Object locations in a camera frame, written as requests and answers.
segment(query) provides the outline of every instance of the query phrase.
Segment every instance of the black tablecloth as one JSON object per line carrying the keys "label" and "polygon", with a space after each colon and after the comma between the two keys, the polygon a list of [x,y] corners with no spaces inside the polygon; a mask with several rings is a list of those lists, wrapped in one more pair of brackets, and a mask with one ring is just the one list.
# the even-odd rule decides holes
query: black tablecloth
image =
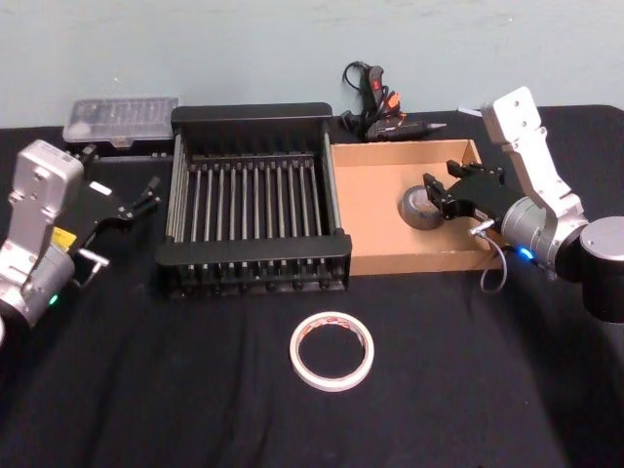
{"label": "black tablecloth", "polygon": [[[587,216],[624,214],[624,114],[541,113]],[[510,167],[481,119],[423,117],[448,122],[432,137],[473,138],[486,164]],[[0,131],[0,193],[36,137],[61,144],[59,129]],[[107,161],[93,177],[129,200],[153,174],[169,183],[168,162]],[[0,393],[1,467],[624,466],[624,331],[589,316],[578,286],[512,259],[494,296],[477,273],[441,273],[169,302],[152,281],[165,214],[99,239],[111,266],[82,294],[63,291],[35,329]],[[293,329],[325,310],[360,318],[376,347],[369,377],[343,394],[308,387],[289,360]],[[359,357],[332,328],[303,352],[328,372]]]}

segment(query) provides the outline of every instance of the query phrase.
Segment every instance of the light blue wall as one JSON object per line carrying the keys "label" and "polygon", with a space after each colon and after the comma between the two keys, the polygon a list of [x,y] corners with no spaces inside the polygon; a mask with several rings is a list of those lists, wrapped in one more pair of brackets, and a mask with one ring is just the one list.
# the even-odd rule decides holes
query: light blue wall
{"label": "light blue wall", "polygon": [[381,64],[405,110],[624,107],[624,0],[0,0],[0,127],[63,124],[74,99],[324,100]]}

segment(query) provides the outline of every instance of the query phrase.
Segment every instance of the brown cardboard tray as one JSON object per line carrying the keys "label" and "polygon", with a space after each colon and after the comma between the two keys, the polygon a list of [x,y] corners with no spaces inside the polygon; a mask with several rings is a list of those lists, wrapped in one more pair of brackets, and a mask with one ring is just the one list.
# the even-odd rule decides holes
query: brown cardboard tray
{"label": "brown cardboard tray", "polygon": [[335,144],[333,156],[342,226],[351,235],[352,275],[481,270],[492,252],[470,236],[474,219],[445,221],[418,231],[399,215],[405,191],[430,173],[445,187],[456,182],[447,160],[480,163],[472,140]]}

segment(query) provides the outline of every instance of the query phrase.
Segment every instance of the duct tape roll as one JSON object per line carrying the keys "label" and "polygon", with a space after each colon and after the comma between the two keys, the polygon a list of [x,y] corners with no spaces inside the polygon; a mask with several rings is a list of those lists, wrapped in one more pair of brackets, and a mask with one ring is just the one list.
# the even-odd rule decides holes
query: duct tape roll
{"label": "duct tape roll", "polygon": [[427,189],[416,185],[406,191],[399,204],[399,213],[407,225],[421,231],[435,229],[442,224],[442,214],[429,201]]}
{"label": "duct tape roll", "polygon": [[[343,377],[322,377],[307,368],[299,356],[299,345],[303,338],[317,327],[325,325],[338,325],[344,327],[358,336],[364,348],[364,359],[353,372]],[[294,330],[291,337],[291,362],[294,371],[308,385],[323,390],[324,392],[343,392],[358,385],[369,374],[374,358],[374,345],[369,330],[355,317],[341,312],[321,312],[312,315],[301,322]]]}

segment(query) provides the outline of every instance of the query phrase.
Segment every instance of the clear plastic case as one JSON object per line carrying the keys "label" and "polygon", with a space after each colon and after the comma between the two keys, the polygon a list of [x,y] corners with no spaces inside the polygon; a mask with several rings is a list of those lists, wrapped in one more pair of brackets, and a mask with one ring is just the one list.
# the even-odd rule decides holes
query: clear plastic case
{"label": "clear plastic case", "polygon": [[116,148],[129,148],[137,140],[171,139],[177,106],[177,97],[77,100],[62,137],[68,143],[109,141]]}

